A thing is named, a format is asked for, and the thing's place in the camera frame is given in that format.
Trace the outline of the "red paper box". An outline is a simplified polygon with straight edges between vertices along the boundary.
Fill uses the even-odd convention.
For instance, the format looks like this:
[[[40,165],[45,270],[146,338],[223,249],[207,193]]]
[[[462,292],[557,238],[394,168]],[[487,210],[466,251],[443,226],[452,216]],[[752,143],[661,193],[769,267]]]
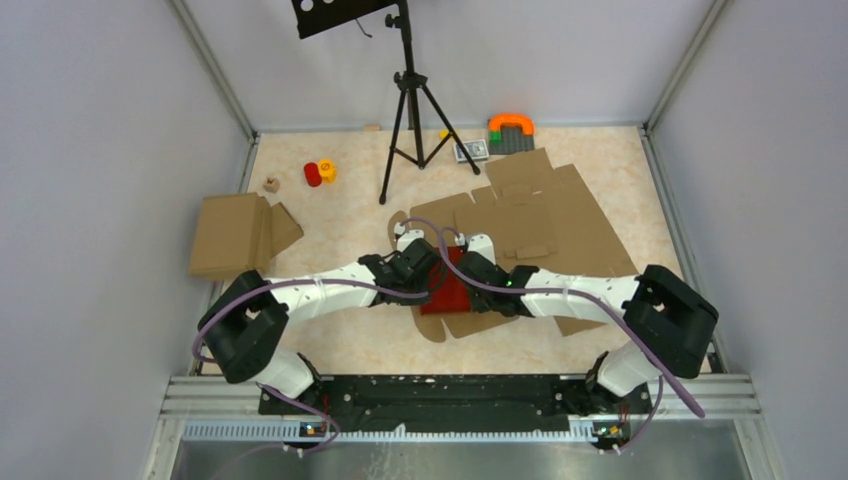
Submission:
[[[468,292],[459,278],[439,260],[428,274],[430,300],[419,307],[424,316],[467,313],[471,311]]]

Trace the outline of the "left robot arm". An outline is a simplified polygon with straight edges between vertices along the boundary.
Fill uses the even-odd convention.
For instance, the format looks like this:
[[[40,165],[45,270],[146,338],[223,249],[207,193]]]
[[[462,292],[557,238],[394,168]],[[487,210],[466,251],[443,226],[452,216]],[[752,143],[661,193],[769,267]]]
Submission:
[[[199,321],[193,354],[217,364],[228,383],[273,388],[292,410],[308,413],[320,401],[319,375],[304,356],[281,347],[286,327],[351,308],[423,305],[440,262],[436,250],[416,238],[386,256],[365,255],[300,278],[244,272]]]

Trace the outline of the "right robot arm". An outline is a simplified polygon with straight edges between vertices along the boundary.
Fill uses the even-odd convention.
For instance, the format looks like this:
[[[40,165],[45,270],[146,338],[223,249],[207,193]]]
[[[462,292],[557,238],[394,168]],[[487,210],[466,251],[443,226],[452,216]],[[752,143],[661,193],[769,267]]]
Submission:
[[[618,326],[624,346],[602,353],[578,390],[582,414],[612,412],[637,387],[666,381],[697,417],[704,409],[682,385],[699,375],[718,323],[718,310],[668,268],[650,264],[637,275],[566,275],[536,266],[505,271],[467,252],[449,269],[474,309],[506,317],[568,317]]]

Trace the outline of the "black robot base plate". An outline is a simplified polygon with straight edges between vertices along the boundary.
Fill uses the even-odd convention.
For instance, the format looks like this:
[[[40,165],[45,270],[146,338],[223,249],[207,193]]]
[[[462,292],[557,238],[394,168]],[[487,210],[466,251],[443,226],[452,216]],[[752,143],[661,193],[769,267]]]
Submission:
[[[620,420],[651,408],[646,386],[624,398],[597,394],[581,375],[336,375],[301,402],[329,415],[345,433],[558,432],[593,415]]]

